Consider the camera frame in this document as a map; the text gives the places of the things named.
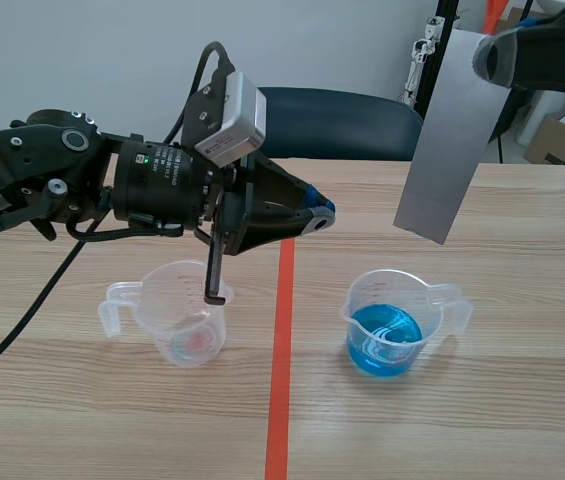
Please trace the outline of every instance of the measuring cup handle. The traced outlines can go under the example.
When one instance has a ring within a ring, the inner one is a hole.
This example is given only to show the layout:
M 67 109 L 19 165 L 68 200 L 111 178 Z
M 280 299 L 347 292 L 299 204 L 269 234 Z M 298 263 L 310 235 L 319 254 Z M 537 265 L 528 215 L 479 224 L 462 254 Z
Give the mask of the measuring cup handle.
M 473 315 L 473 305 L 466 300 L 456 300 L 444 305 L 444 318 L 451 321 L 453 335 L 464 335 Z
M 120 307 L 135 308 L 134 297 L 139 293 L 142 282 L 114 283 L 106 289 L 106 301 L 98 307 L 98 315 L 107 337 L 117 337 L 122 333 Z
M 459 285 L 442 284 L 428 287 L 429 302 L 442 308 L 445 320 L 451 322 L 453 335 L 463 335 L 473 315 L 473 304 L 462 296 Z

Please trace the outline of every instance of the screw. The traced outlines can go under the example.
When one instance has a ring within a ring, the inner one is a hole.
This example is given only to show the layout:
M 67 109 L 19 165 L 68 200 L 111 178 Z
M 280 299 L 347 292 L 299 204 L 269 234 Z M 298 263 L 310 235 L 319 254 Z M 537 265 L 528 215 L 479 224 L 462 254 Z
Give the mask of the screw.
M 69 191 L 64 180 L 60 180 L 59 178 L 52 178 L 47 183 L 47 186 L 49 187 L 51 193 L 58 196 L 64 196 Z

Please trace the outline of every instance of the cardboard box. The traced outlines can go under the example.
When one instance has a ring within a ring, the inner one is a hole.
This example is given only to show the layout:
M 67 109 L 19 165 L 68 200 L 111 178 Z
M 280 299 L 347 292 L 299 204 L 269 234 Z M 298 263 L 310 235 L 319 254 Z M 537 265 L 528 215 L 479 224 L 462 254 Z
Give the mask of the cardboard box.
M 565 165 L 565 124 L 560 122 L 564 115 L 551 113 L 544 117 L 524 158 L 531 163 Z

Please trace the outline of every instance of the empty measuring cup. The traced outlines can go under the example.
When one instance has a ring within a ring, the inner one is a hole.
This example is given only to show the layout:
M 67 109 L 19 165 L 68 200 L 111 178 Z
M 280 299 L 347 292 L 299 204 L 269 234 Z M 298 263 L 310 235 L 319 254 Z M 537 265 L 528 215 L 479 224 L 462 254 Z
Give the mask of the empty measuring cup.
M 349 322 L 347 347 L 353 361 L 374 375 L 407 371 L 442 321 L 464 333 L 473 306 L 458 285 L 428 285 L 399 270 L 375 270 L 359 277 L 341 308 Z
M 226 338 L 224 307 L 204 302 L 206 265 L 187 260 L 164 265 L 141 282 L 114 283 L 98 308 L 108 337 L 121 333 L 120 307 L 128 307 L 169 362 L 196 366 L 215 357 Z M 220 281 L 226 304 L 233 291 Z

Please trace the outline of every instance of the blue liquid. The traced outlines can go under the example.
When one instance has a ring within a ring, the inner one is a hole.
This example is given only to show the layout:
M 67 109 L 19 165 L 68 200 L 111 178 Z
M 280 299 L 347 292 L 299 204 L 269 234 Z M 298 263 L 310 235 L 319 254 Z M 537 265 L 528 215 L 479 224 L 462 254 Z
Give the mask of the blue liquid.
M 422 340 L 422 332 L 413 317 L 392 305 L 369 305 L 352 317 L 367 331 L 389 342 L 408 344 Z M 406 372 L 423 347 L 386 345 L 363 334 L 357 325 L 351 324 L 349 329 L 349 355 L 358 367 L 373 375 L 392 377 Z

